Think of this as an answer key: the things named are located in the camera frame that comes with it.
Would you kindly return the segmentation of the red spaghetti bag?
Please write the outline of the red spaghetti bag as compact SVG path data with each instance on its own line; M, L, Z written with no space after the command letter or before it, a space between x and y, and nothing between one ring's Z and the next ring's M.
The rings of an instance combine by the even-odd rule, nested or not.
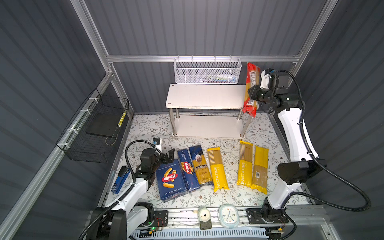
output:
M247 79L243 114L247 113L253 118L256 116L258 104L257 101L251 99L248 90L260 84L260 70L260 67L252 63L247 63Z

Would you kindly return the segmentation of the yellow Pastatime spaghetti bag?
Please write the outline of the yellow Pastatime spaghetti bag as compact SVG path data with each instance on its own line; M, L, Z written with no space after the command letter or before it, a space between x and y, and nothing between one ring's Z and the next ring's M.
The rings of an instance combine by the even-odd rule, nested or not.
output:
M240 141L237 185L251 187L253 171L253 144Z
M214 192L221 189L229 190L220 147L209 148L207 152L214 183Z

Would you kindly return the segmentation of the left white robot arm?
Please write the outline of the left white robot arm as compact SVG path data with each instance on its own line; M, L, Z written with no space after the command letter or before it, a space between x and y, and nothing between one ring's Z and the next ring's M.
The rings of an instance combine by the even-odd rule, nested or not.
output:
M97 208L91 217L91 222L83 230L80 240L133 240L132 234L142 224L149 224L154 220L153 204L140 202L156 177L156 170L161 165L174 162L175 150L171 149L163 154L157 148L142 151L141 164L133 170L133 181L118 198L107 207Z

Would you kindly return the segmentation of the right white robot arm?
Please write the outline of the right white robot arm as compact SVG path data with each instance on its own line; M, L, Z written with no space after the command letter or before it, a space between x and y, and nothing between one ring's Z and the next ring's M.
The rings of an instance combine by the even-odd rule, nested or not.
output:
M313 149L303 120L305 103L300 94L290 94L287 87L278 86L276 72L262 72L260 83L248 91L252 100L269 104L277 114L287 138L290 162L278 165L279 181L265 199L259 216L266 223L277 221L291 197L303 183L322 169L313 161Z

